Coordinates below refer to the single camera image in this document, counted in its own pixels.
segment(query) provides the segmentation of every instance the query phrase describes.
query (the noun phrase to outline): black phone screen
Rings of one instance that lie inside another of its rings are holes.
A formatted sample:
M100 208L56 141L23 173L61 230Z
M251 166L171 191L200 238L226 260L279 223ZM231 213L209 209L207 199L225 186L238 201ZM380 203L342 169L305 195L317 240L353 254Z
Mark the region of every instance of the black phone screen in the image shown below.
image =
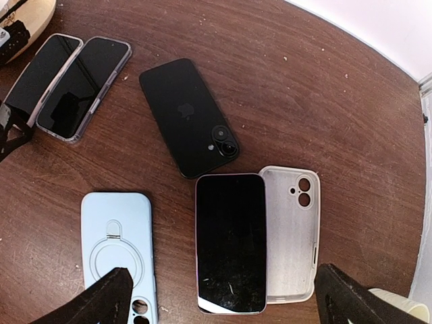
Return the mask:
M38 125L63 138L73 137L128 52L127 44L115 40L89 40L49 95Z
M79 46L78 39L53 35L24 70L5 104L27 122L48 85Z
M267 303L265 185L261 176L206 175L196 184L198 305L259 313Z

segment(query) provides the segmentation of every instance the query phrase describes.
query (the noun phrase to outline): camera lens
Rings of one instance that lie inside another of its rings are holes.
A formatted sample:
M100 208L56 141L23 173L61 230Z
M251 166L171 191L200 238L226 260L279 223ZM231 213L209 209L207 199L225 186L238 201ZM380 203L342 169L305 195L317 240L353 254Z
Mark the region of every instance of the camera lens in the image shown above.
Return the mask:
M233 142L224 142L221 149L226 157L233 157L237 153L237 146Z
M213 135L216 140L226 140L228 138L228 130L225 127L219 126L215 128Z

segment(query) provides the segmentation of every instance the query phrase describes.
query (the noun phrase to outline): dual camera lens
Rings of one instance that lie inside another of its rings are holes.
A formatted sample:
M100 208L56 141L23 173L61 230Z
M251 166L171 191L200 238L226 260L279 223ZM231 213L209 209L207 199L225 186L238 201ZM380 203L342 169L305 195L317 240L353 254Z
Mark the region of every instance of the dual camera lens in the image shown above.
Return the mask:
M213 140L216 143L219 152L224 157L233 157L238 152L238 146L225 126L216 126L212 132Z

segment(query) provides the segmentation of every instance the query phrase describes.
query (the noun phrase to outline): brown wooden table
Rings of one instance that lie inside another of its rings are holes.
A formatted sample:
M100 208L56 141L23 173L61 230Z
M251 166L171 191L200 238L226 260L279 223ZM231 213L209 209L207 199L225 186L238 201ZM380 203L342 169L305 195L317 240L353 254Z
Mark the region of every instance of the brown wooden table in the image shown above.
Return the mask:
M153 203L161 323L318 322L315 298L253 317L199 312L194 181L176 169L138 83L180 57L195 61L242 145L218 171L317 171L319 262L407 295L425 143L418 87L397 67L283 1L65 0L41 39L0 70L0 97L54 32L122 38L134 55L78 144L37 131L1 163L0 323L27 323L83 290L80 202L99 190L143 192Z

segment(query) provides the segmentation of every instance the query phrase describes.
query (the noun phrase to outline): smartphone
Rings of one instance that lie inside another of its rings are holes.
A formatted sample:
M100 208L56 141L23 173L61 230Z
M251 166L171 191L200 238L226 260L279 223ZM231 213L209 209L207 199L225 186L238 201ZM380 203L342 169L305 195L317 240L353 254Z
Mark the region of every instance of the smartphone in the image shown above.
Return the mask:
M16 80L4 103L32 127L41 108L41 99L61 77L82 48L79 38L51 35Z
M198 307L246 315L267 304L265 185L257 174L204 175L196 183Z
M238 142L192 61L155 67L140 75L140 84L185 178L197 178L238 156Z
M90 39L43 99L37 126L60 140L76 142L131 54L128 43Z

